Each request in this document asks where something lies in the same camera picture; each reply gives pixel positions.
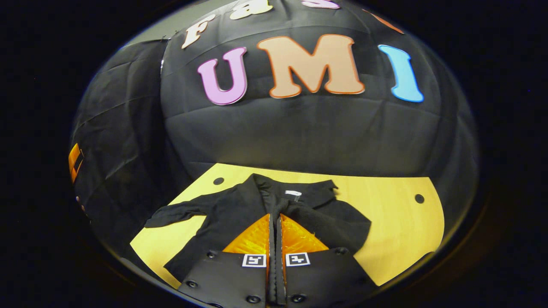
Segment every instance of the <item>black shirt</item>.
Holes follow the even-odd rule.
[[[266,214],[295,220],[329,248],[346,247],[354,254],[364,244],[371,222],[350,204],[335,198],[333,181],[294,184],[252,174],[245,182],[191,201],[160,208],[145,227],[162,227],[194,215],[206,218],[184,248],[165,268],[183,281],[193,264],[209,250],[223,250]],[[297,191],[295,196],[287,191]]]

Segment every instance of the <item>yellow wooden board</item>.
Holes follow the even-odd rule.
[[[396,277],[441,243],[443,210],[429,178],[325,175],[215,164],[170,205],[231,188],[253,173],[279,182],[333,180],[339,188],[335,190],[337,199],[354,206],[372,222],[367,240],[354,258],[377,285]],[[217,178],[223,178],[224,182],[214,185]],[[415,201],[418,193],[424,196],[424,203]],[[178,288],[181,283],[163,266],[183,249],[204,219],[194,216],[165,227],[144,228],[131,245],[154,273]]]

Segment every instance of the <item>black cloth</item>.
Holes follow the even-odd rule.
[[[161,77],[165,128],[190,177],[200,177],[216,163],[349,176],[427,176],[441,200],[445,233],[458,226],[474,196],[479,152],[472,113],[450,69],[407,29],[390,21],[405,34],[394,31],[362,9],[374,10],[353,1],[337,0],[337,10],[294,0],[269,4],[273,10],[239,20],[229,18],[233,5],[196,16],[167,44]],[[207,30],[182,50],[187,27],[209,14],[216,17]],[[324,88],[326,72],[318,92],[311,93],[293,74],[301,94],[270,97],[272,68],[257,43],[288,36],[312,54],[325,34],[353,39],[365,91],[330,93]],[[396,77],[381,44],[409,54],[423,102],[392,94]],[[247,91],[235,104],[214,105],[197,69],[217,59],[219,87],[230,89],[233,78],[222,57],[237,47],[247,49]]]
[[[69,150],[78,144],[83,153],[74,186],[95,234],[132,261],[129,243],[146,219],[192,182],[176,168],[164,128],[160,66],[166,44],[142,42],[114,54],[84,93],[70,140]]]
[[[252,174],[245,182],[209,195],[160,208],[145,227],[162,227],[194,215],[206,215],[202,227],[165,268],[183,281],[200,256],[223,250],[247,227],[266,214],[282,213],[327,247],[346,247],[353,254],[364,244],[371,222],[350,204],[337,200],[333,181],[294,184]],[[298,191],[296,196],[286,191]]]

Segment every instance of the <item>shirt sleeve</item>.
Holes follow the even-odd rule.
[[[346,247],[355,254],[365,243],[371,221],[350,204],[332,200],[312,209],[289,206],[286,213],[327,247]]]
[[[194,215],[208,215],[217,200],[226,195],[229,190],[202,195],[190,201],[161,207],[146,221],[145,228],[164,227],[178,221],[188,220]]]

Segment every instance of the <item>pink letter u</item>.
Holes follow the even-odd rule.
[[[243,54],[246,53],[245,47],[235,48],[222,56],[229,62],[230,72],[232,73],[233,86],[230,90],[222,90],[217,82],[215,67],[217,59],[211,59],[198,68],[198,73],[202,75],[205,94],[208,99],[216,105],[229,105],[239,101],[247,91],[246,69],[243,66]]]

